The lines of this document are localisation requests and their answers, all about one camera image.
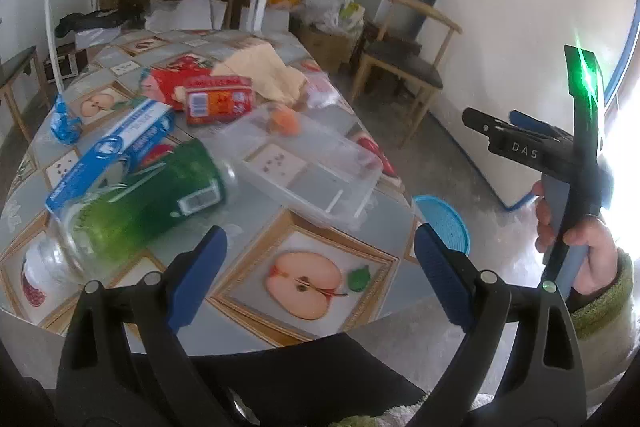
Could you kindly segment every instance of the human hand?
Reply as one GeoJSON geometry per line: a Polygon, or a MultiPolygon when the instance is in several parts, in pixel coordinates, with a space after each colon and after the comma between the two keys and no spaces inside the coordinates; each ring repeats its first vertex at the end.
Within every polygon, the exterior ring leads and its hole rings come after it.
{"type": "MultiPolygon", "coordinates": [[[[542,182],[536,182],[531,192],[539,196],[536,202],[538,218],[538,238],[536,250],[544,253],[556,240],[556,232],[551,228],[551,207],[544,198],[542,182]]],[[[618,273],[618,250],[611,231],[595,216],[587,216],[562,238],[570,247],[589,245],[578,275],[574,279],[574,289],[582,295],[594,293],[613,282],[618,273]]]]}

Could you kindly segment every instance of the plastic bag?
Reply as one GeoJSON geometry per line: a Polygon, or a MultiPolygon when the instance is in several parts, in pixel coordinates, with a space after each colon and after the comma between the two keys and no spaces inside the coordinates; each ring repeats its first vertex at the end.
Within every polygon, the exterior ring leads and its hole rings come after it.
{"type": "Polygon", "coordinates": [[[76,50],[84,50],[99,44],[109,44],[122,35],[123,26],[124,25],[120,25],[115,28],[95,28],[93,30],[76,32],[76,50]]]}
{"type": "Polygon", "coordinates": [[[306,76],[302,97],[306,107],[320,109],[334,105],[340,100],[340,92],[335,89],[334,84],[315,60],[305,58],[292,66],[306,76]]]}
{"type": "Polygon", "coordinates": [[[337,0],[313,22],[321,32],[357,38],[364,28],[364,8],[353,0],[337,0]]]}
{"type": "Polygon", "coordinates": [[[65,145],[71,145],[77,142],[80,137],[82,130],[81,121],[79,118],[69,120],[66,103],[60,95],[56,97],[50,127],[53,136],[65,145]]]}

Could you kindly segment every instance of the apple print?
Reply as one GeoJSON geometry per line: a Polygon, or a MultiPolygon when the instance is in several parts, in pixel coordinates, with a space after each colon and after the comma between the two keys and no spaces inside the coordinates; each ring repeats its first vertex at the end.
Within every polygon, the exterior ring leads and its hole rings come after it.
{"type": "Polygon", "coordinates": [[[276,257],[264,285],[287,312],[299,319],[314,321],[324,317],[342,283],[335,264],[313,252],[287,252],[276,257]]]}
{"type": "Polygon", "coordinates": [[[31,286],[30,282],[27,280],[27,277],[24,274],[25,261],[26,259],[22,261],[22,268],[20,269],[20,282],[22,283],[22,291],[25,298],[29,301],[29,304],[34,308],[37,308],[38,306],[42,306],[45,299],[47,298],[47,295],[42,290],[38,290],[37,288],[31,286]]]}

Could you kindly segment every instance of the handheld device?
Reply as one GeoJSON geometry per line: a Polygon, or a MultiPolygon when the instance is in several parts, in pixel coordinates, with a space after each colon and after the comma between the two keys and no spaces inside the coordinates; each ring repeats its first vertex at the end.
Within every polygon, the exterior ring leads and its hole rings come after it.
{"type": "Polygon", "coordinates": [[[489,138],[489,152],[542,172],[556,231],[556,240],[545,253],[542,279],[553,281],[566,299],[588,247],[569,247],[562,236],[608,204],[612,177],[598,162],[604,144],[604,88],[598,61],[592,52],[574,46],[565,46],[564,56],[574,98],[573,136],[519,111],[510,114],[514,124],[470,107],[462,120],[489,138]]]}

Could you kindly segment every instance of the blue and white box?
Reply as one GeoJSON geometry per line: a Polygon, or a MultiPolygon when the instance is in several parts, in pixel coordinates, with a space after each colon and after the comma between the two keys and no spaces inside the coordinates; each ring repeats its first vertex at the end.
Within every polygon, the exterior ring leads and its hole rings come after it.
{"type": "Polygon", "coordinates": [[[46,200],[58,219],[68,203],[87,192],[118,183],[133,171],[162,138],[174,129],[173,109],[145,100],[100,138],[60,180],[46,200]]]}

